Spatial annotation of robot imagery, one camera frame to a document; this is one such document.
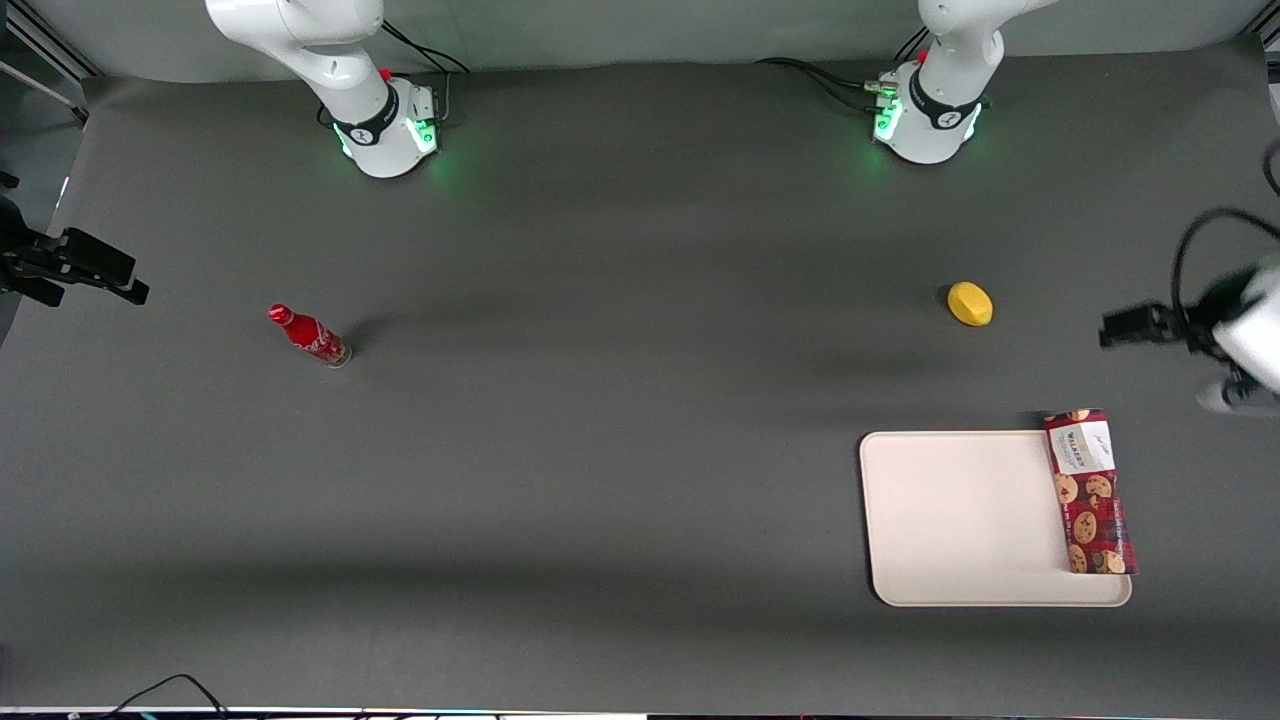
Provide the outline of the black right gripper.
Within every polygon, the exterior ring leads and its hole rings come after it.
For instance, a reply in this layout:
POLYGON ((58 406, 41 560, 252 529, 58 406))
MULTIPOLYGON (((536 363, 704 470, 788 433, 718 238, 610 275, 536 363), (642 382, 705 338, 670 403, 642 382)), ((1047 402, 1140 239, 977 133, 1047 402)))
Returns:
POLYGON ((100 238, 67 228, 49 236, 33 231, 20 209, 1 197, 1 295, 20 296, 59 307, 65 288, 58 283, 64 265, 70 268, 67 284, 105 290, 128 304, 142 306, 150 286, 134 277, 136 260, 100 238))

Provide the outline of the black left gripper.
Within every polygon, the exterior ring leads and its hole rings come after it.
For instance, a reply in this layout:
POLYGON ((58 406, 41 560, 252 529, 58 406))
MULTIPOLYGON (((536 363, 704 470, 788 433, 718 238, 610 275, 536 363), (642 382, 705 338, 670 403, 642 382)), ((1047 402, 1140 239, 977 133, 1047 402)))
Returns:
POLYGON ((1107 313, 1100 331, 1101 348, 1128 345, 1185 345, 1192 354, 1220 354, 1213 329, 1239 319, 1256 304, 1247 297, 1254 268, 1242 268, 1212 281, 1193 305, 1181 299, 1183 270, 1174 268, 1170 279, 1170 309, 1135 305, 1107 313))

